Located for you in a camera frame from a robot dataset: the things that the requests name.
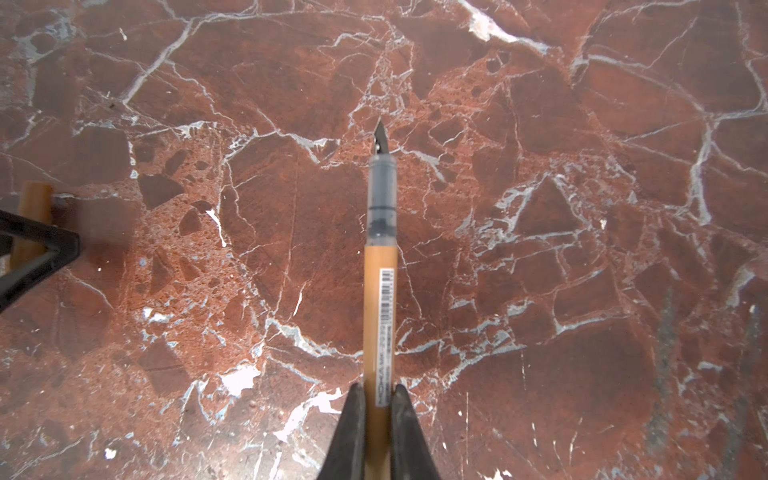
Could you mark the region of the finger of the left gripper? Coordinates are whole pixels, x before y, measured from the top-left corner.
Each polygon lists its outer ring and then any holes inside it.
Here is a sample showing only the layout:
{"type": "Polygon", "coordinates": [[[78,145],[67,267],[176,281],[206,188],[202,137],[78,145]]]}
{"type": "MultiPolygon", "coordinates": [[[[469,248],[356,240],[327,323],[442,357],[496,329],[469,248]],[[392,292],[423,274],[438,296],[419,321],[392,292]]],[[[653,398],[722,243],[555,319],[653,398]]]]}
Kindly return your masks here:
{"type": "Polygon", "coordinates": [[[80,254],[80,248],[51,250],[22,267],[1,276],[1,312],[8,309],[33,287],[63,269],[80,254]]]}
{"type": "Polygon", "coordinates": [[[80,237],[74,232],[1,211],[2,255],[10,254],[14,238],[42,244],[48,250],[80,248],[80,237]]]}

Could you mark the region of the brown pen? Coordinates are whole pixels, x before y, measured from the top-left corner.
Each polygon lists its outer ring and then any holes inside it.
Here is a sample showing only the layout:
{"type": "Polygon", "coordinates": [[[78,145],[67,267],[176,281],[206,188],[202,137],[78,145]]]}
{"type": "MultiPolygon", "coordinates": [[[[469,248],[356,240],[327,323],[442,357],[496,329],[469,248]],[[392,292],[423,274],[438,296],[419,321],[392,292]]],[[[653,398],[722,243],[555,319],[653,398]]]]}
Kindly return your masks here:
{"type": "Polygon", "coordinates": [[[364,249],[363,383],[366,400],[366,479],[385,479],[390,449],[397,281],[397,164],[386,130],[374,131],[369,161],[364,249]]]}

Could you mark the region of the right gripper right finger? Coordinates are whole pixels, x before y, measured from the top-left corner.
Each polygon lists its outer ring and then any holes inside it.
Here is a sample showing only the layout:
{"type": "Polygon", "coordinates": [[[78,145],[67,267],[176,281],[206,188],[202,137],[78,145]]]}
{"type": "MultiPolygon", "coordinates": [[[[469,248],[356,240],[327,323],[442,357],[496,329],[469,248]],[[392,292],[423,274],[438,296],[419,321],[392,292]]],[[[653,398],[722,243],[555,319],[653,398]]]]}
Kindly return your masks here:
{"type": "Polygon", "coordinates": [[[395,387],[390,405],[393,480],[440,480],[406,387],[395,387]]]}

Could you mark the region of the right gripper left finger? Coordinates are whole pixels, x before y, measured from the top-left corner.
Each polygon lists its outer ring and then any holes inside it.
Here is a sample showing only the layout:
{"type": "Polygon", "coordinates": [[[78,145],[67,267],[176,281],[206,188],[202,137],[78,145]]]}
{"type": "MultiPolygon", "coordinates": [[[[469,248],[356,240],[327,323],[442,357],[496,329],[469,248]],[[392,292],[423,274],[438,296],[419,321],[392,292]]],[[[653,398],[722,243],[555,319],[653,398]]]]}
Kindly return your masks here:
{"type": "Polygon", "coordinates": [[[362,480],[365,443],[365,392],[360,383],[354,383],[348,391],[317,480],[362,480]]]}

